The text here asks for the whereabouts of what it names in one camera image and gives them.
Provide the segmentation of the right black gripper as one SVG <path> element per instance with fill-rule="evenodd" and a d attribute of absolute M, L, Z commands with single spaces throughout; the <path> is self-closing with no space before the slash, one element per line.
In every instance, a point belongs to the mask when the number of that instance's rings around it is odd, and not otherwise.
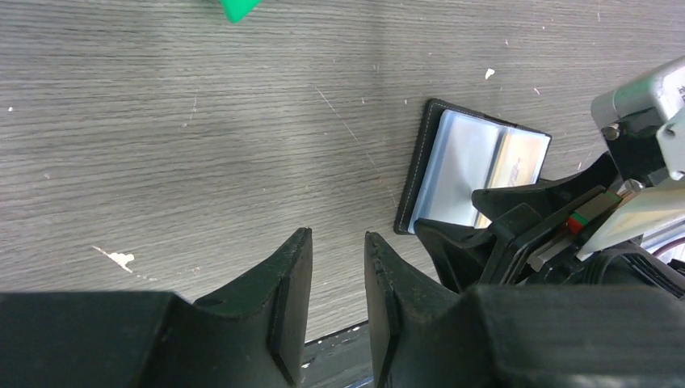
<path fill-rule="evenodd" d="M 639 246 L 637 237 L 684 218 L 684 186 L 609 189 L 619 178 L 610 156 L 558 180 L 477 189 L 473 206 L 487 229 L 419 219 L 415 234 L 442 286 L 649 285 L 684 295 L 684 275 Z"/>

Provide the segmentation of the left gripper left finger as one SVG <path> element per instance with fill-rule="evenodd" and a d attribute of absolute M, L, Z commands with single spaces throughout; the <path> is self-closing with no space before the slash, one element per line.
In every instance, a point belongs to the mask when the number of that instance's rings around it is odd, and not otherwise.
<path fill-rule="evenodd" d="M 4 387 L 298 387 L 312 231 L 187 302 L 172 292 L 1 296 Z"/>

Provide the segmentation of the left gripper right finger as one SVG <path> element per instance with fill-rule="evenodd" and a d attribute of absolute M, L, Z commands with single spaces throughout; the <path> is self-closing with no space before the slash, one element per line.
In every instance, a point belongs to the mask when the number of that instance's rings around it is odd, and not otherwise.
<path fill-rule="evenodd" d="M 377 387 L 681 387 L 684 304 L 647 286 L 453 293 L 364 241 Z"/>

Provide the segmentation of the gold card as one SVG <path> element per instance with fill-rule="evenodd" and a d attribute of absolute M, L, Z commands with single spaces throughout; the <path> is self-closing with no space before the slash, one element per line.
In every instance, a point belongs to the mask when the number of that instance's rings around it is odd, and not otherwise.
<path fill-rule="evenodd" d="M 551 137 L 514 129 L 482 134 L 474 147 L 469 192 L 508 188 L 537 181 Z"/>

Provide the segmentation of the black leather card holder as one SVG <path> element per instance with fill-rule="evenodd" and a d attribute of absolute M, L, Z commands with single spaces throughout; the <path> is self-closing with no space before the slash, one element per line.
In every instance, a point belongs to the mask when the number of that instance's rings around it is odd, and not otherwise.
<path fill-rule="evenodd" d="M 483 228 L 472 194 L 536 183 L 552 142 L 548 133 L 428 99 L 393 223 L 413 234 L 420 218 Z"/>

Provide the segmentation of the green plastic two-compartment bin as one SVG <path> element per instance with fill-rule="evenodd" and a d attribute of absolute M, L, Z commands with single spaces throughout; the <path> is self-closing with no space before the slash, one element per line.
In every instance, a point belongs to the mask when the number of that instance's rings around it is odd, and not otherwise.
<path fill-rule="evenodd" d="M 261 0 L 219 0 L 225 17 L 231 23 L 240 22 L 261 2 Z"/>

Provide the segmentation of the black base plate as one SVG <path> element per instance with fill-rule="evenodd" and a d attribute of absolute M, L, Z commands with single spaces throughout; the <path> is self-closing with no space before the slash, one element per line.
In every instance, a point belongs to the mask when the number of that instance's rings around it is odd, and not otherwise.
<path fill-rule="evenodd" d="M 368 322 L 345 327 L 304 347 L 302 387 L 372 387 Z"/>

